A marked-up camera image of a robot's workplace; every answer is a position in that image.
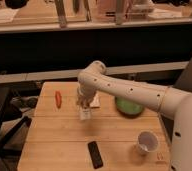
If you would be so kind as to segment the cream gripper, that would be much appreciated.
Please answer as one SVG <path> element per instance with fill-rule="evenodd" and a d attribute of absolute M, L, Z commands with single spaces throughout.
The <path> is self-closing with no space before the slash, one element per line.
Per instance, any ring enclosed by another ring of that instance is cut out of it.
<path fill-rule="evenodd" d="M 90 103 L 93 101 L 95 95 L 90 94 L 90 95 L 84 95 L 80 90 L 77 91 L 77 104 L 81 108 L 89 108 Z"/>

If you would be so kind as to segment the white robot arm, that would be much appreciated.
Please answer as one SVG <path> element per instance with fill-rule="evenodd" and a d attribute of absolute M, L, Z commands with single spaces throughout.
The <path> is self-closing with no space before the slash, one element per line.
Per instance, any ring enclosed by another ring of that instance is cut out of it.
<path fill-rule="evenodd" d="M 88 105 L 97 91 L 120 97 L 174 121 L 170 171 L 192 171 L 192 92 L 172 86 L 109 77 L 101 61 L 93 61 L 78 74 L 78 104 Z"/>

